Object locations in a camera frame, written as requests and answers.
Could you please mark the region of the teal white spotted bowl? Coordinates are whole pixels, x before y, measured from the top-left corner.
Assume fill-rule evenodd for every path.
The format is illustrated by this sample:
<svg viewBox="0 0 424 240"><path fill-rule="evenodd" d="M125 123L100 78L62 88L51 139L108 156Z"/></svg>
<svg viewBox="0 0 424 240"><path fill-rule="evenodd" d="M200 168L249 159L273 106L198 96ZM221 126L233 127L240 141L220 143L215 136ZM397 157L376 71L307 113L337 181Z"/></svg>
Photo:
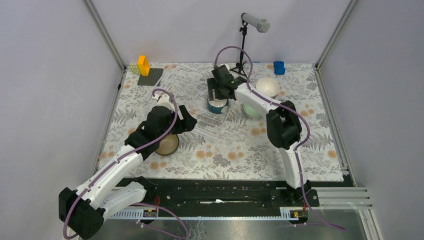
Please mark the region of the teal white spotted bowl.
<svg viewBox="0 0 424 240"><path fill-rule="evenodd" d="M207 109L213 114L224 114L228 111L228 99L215 99L206 101Z"/></svg>

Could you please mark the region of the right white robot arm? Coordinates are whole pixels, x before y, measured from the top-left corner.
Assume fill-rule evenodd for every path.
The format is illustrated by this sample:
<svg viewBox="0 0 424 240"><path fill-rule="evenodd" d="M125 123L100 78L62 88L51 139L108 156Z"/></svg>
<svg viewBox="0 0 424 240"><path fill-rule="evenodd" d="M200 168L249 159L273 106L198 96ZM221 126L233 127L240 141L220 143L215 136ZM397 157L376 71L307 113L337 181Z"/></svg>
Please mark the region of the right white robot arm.
<svg viewBox="0 0 424 240"><path fill-rule="evenodd" d="M252 87L243 77L235 78L225 65L215 65L213 77L207 79L208 97L214 100L235 100L252 107L266 117L267 137L279 149L285 170L286 182L292 188L287 191L287 201L293 206L301 205L307 194L302 162L297 153L302 126L299 114L290 101L277 102Z"/></svg>

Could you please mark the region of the white ribbed bowl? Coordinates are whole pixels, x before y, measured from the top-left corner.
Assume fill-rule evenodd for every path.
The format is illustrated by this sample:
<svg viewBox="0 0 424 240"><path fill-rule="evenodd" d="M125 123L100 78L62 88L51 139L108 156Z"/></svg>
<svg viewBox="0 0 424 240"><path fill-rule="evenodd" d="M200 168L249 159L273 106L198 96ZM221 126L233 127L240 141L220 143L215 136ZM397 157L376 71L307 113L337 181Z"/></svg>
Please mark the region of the white ribbed bowl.
<svg viewBox="0 0 424 240"><path fill-rule="evenodd" d="M275 98L280 92L278 82L270 77L263 77L256 82L255 88L270 98Z"/></svg>

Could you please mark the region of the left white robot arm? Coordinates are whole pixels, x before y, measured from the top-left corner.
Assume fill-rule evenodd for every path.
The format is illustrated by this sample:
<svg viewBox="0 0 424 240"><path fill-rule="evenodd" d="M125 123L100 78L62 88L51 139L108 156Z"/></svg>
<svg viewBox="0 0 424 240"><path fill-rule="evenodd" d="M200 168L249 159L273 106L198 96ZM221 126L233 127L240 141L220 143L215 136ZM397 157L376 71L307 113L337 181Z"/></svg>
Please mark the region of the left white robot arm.
<svg viewBox="0 0 424 240"><path fill-rule="evenodd" d="M66 187L59 193L58 213L64 228L87 240L101 229L107 218L124 208L135 203L152 204L156 187L144 177L131 180L117 191L113 189L129 170L159 149L162 139L190 132L197 122L183 105L178 111L153 107L109 163L76 189Z"/></svg>

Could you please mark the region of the dark teal floral bowl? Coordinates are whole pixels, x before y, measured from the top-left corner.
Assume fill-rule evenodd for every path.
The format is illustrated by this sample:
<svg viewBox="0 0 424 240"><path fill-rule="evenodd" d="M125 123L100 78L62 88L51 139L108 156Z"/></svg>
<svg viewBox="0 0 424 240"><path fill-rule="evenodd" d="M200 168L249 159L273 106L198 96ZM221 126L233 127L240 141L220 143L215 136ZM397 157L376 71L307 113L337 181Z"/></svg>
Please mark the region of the dark teal floral bowl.
<svg viewBox="0 0 424 240"><path fill-rule="evenodd" d="M171 155L178 149L179 144L179 137L176 134L169 134L160 141L159 148L155 153L161 156Z"/></svg>

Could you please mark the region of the light green celadon bowl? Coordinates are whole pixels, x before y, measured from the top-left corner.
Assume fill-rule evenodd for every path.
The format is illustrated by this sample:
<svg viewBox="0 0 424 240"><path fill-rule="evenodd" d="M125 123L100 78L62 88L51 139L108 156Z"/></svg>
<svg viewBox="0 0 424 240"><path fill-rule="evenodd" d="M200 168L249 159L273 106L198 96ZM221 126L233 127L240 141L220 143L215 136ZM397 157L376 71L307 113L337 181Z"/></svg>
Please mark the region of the light green celadon bowl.
<svg viewBox="0 0 424 240"><path fill-rule="evenodd" d="M250 118L252 118L252 119L259 119L259 118L261 118L261 117L262 117L262 115L261 115L259 112L257 112L256 110L254 110L254 109L253 109L251 106L249 106L248 104L244 103L244 104L242 105L242 107L243 107L243 110L244 110L245 114L246 114L248 117L250 117Z"/></svg>

